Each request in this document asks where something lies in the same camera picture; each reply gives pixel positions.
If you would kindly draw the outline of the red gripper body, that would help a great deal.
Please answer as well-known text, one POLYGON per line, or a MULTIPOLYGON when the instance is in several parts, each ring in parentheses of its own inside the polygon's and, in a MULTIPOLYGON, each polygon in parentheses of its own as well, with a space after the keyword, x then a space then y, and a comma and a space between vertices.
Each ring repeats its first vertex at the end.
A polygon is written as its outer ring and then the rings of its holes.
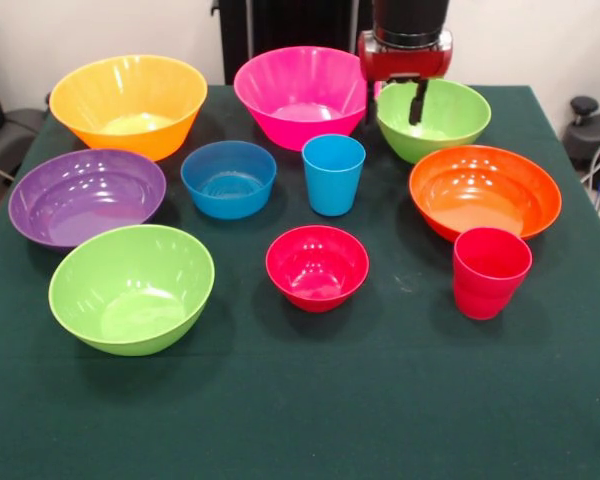
POLYGON ((453 37, 443 30, 438 39, 422 48, 394 48, 379 42, 371 30, 358 37, 360 68, 365 80, 388 80, 392 75, 410 80, 443 77, 450 66, 453 37))

